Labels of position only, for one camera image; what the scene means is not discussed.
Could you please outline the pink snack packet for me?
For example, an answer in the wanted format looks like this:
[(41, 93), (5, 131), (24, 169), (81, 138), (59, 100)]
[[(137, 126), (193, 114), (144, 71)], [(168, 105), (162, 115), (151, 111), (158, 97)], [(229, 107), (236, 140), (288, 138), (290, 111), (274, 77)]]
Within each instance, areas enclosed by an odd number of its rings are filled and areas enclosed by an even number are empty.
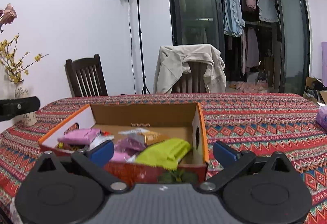
[(133, 162), (139, 153), (146, 149), (146, 145), (133, 138), (126, 137), (114, 144), (114, 154), (111, 161)]
[(97, 128), (76, 129), (59, 137), (57, 141), (71, 145), (90, 145), (100, 133), (101, 130)]

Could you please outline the floral ceramic vase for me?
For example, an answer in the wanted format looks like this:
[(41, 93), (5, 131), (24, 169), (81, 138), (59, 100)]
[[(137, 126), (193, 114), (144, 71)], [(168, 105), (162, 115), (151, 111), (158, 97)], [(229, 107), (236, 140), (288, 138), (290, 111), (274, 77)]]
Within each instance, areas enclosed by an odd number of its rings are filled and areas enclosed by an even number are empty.
[[(15, 84), (15, 98), (23, 99), (29, 97), (29, 91), (24, 85), (24, 80), (19, 81)], [(21, 121), (25, 127), (31, 127), (36, 124), (36, 114), (34, 112), (28, 111), (30, 110), (30, 104), (23, 103), (22, 105), (22, 114), (16, 117), (17, 120)]]

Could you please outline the yellow flower branches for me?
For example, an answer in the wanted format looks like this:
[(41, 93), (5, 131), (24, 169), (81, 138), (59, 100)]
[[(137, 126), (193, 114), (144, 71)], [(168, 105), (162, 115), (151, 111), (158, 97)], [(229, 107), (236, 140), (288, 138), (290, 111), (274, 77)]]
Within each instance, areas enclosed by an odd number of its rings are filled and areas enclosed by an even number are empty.
[(4, 39), (1, 42), (1, 66), (4, 69), (8, 79), (12, 83), (18, 83), (23, 80), (22, 76), (28, 75), (28, 68), (38, 63), (41, 59), (48, 56), (48, 54), (37, 54), (34, 60), (27, 65), (23, 64), (23, 61), (30, 52), (25, 52), (20, 58), (17, 58), (17, 43), (19, 35), (15, 35), (12, 40)]

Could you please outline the orange yellow snack packet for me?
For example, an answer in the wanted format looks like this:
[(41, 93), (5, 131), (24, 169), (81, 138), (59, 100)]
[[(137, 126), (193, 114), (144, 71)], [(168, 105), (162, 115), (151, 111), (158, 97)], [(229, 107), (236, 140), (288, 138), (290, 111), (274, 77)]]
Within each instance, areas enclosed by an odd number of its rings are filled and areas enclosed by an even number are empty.
[(118, 132), (118, 134), (132, 138), (133, 140), (138, 141), (139, 143), (146, 146), (154, 145), (169, 139), (169, 137), (166, 135), (144, 128), (125, 130)]

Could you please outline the colourful patterned tablecloth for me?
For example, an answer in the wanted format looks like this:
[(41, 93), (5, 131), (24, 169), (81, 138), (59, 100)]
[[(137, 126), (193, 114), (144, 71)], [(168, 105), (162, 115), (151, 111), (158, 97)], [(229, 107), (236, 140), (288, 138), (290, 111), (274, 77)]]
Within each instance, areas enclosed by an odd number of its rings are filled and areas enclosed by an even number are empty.
[(171, 94), (65, 98), (1, 132), (1, 222), (10, 222), (12, 198), (40, 155), (37, 141), (87, 104), (176, 104), (199, 102), (207, 140), (259, 156), (286, 154), (312, 195), (307, 223), (326, 223), (326, 131), (315, 121), (318, 106), (297, 94)]

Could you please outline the green snack packet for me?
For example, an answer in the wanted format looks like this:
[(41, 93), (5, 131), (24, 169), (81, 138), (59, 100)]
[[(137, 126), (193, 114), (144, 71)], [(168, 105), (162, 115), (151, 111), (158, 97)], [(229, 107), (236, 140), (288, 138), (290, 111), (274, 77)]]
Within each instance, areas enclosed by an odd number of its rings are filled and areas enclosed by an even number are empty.
[(180, 161), (192, 150), (189, 142), (171, 138), (151, 145), (138, 154), (135, 163), (166, 170), (176, 170)]

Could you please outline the dark wooden chair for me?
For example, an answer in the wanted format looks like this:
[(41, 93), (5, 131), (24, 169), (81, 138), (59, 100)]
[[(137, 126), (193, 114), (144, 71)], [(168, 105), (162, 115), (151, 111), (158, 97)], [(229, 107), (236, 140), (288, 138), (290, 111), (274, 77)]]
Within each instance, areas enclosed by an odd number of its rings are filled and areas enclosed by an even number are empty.
[(99, 54), (74, 61), (68, 59), (65, 71), (73, 97), (108, 95)]

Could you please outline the chair with beige jacket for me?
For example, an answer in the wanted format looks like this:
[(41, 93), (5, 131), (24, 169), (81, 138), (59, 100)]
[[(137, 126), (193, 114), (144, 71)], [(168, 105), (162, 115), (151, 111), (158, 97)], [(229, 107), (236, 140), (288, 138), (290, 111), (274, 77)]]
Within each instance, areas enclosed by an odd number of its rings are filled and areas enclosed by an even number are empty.
[(188, 62), (190, 73), (183, 73), (181, 78), (172, 87), (171, 93), (206, 93), (203, 76), (207, 64), (200, 62)]

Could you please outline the pink artificial flower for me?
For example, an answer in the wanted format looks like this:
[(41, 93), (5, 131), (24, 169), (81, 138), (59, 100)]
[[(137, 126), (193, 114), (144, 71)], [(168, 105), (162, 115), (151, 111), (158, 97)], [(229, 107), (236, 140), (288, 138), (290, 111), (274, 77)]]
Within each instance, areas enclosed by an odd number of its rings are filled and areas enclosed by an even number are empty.
[(4, 10), (1, 10), (1, 17), (0, 17), (0, 31), (3, 33), (3, 26), (12, 24), (13, 21), (17, 18), (17, 13), (13, 6), (8, 3)]

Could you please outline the purple tissue pack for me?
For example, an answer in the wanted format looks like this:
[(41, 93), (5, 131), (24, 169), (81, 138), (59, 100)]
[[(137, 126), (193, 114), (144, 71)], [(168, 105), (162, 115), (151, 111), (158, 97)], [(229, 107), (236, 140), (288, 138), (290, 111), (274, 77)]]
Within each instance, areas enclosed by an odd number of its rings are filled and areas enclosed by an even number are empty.
[(327, 131), (327, 106), (320, 107), (317, 113), (316, 122)]

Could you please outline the cardboard box on floor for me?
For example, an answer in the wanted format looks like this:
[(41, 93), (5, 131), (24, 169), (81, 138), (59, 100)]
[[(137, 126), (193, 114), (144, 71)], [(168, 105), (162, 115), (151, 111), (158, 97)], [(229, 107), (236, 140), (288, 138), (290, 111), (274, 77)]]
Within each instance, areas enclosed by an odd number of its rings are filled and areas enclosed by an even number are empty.
[(314, 77), (307, 77), (303, 97), (316, 104), (326, 105), (326, 86)]

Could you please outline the beige jacket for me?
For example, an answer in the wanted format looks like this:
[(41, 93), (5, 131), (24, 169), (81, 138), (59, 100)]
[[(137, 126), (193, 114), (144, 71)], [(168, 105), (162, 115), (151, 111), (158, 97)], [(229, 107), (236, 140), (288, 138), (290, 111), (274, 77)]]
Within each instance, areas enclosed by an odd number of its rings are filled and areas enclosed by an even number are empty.
[(226, 91), (225, 63), (221, 52), (211, 44), (161, 46), (156, 65), (153, 93), (171, 93), (184, 74), (191, 73), (190, 63), (206, 65), (202, 79), (208, 93)]

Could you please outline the light blue hanging shirt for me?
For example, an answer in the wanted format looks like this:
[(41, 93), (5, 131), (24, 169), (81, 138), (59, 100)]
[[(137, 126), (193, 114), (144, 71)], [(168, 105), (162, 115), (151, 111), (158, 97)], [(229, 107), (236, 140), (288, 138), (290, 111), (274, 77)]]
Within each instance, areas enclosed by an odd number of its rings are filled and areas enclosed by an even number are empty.
[(223, 1), (223, 30), (224, 34), (233, 37), (241, 37), (245, 21), (242, 18), (240, 0)]

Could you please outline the black framed glass door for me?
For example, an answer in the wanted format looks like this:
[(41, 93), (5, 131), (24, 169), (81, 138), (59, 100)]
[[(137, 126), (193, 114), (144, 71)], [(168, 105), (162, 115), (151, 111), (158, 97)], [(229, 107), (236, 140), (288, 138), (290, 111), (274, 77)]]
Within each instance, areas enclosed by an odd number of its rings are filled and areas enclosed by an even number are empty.
[(305, 0), (275, 0), (275, 23), (259, 20), (258, 6), (253, 12), (242, 10), (241, 37), (224, 34), (223, 1), (170, 0), (173, 44), (216, 47), (225, 63), (228, 91), (302, 94), (310, 56)]

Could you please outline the white hanging garment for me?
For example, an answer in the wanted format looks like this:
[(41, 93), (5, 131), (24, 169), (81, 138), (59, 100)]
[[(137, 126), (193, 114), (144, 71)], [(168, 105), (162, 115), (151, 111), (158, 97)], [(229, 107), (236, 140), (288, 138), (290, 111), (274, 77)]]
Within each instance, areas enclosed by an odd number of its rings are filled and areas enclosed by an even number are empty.
[(279, 22), (275, 0), (258, 0), (257, 6), (259, 7), (259, 20), (267, 23)]

